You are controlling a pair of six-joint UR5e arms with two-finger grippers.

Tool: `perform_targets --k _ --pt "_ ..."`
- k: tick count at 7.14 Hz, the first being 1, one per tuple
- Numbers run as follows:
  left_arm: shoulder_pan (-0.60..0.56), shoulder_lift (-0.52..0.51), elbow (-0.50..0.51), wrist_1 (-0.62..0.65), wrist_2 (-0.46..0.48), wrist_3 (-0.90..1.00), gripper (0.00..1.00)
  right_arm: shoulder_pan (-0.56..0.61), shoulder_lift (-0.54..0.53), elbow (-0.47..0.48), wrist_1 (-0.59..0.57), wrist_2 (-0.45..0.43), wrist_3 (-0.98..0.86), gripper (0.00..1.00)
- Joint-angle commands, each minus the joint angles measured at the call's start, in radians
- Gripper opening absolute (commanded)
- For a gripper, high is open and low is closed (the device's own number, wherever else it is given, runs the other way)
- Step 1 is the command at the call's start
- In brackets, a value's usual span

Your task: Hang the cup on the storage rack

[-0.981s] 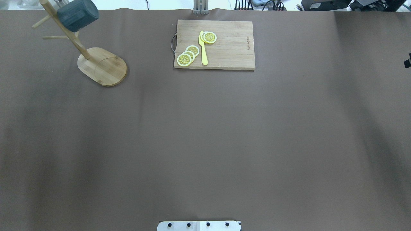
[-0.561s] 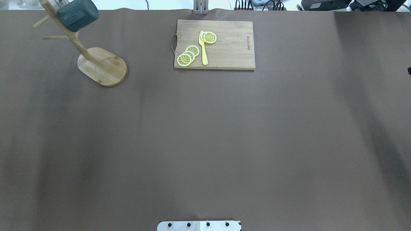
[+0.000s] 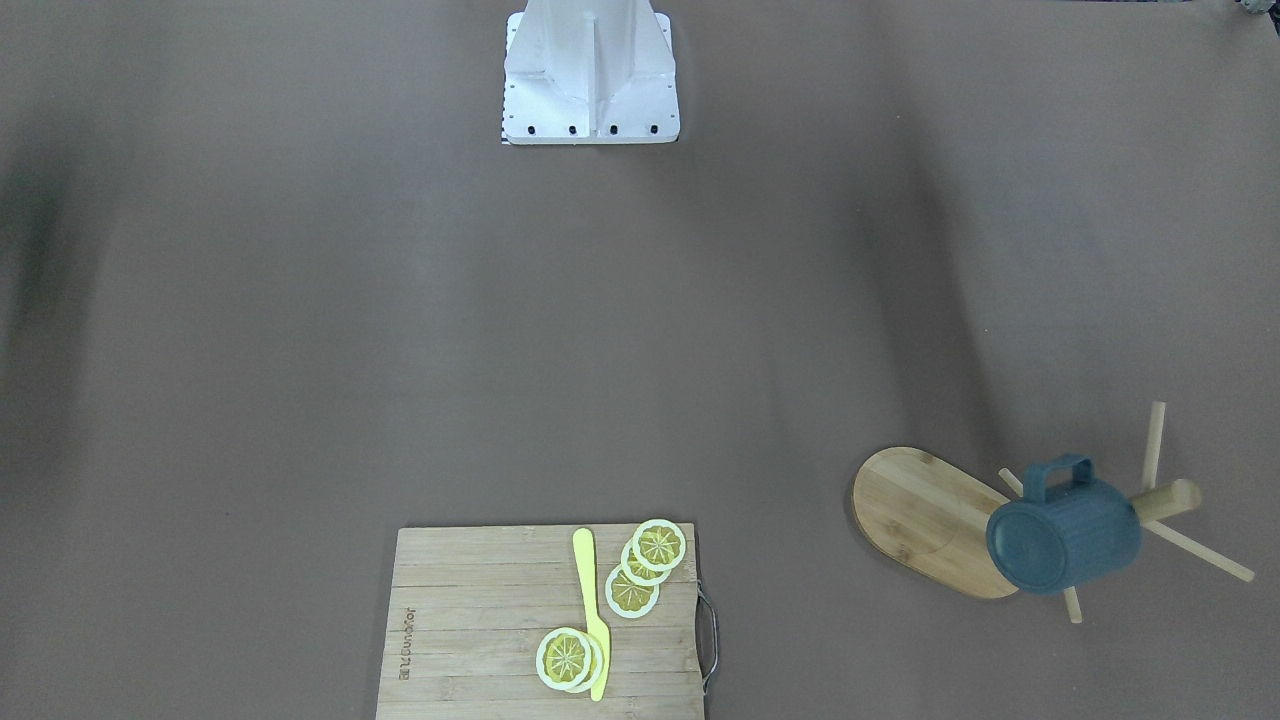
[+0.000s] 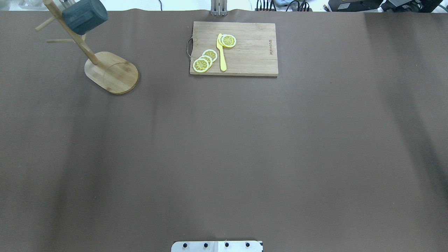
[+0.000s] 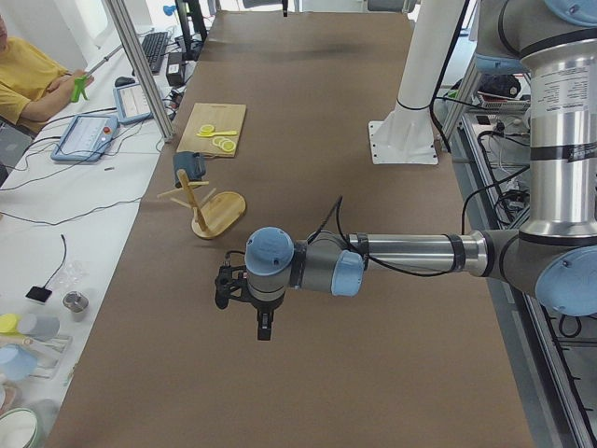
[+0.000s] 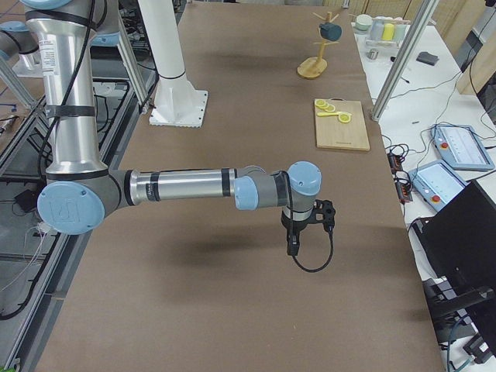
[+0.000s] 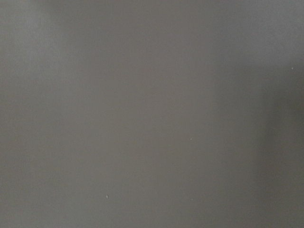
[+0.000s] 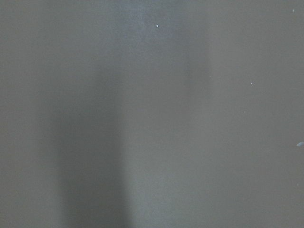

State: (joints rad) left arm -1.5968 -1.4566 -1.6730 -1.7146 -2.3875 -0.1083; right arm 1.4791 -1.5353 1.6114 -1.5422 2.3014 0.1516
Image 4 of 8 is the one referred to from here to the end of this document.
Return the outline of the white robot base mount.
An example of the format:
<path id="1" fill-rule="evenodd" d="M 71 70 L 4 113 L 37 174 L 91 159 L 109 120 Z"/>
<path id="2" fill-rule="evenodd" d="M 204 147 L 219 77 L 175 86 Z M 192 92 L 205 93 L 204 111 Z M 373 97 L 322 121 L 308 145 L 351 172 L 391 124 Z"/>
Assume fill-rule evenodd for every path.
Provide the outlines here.
<path id="1" fill-rule="evenodd" d="M 178 241 L 171 246 L 171 252 L 263 252 L 262 241 Z"/>

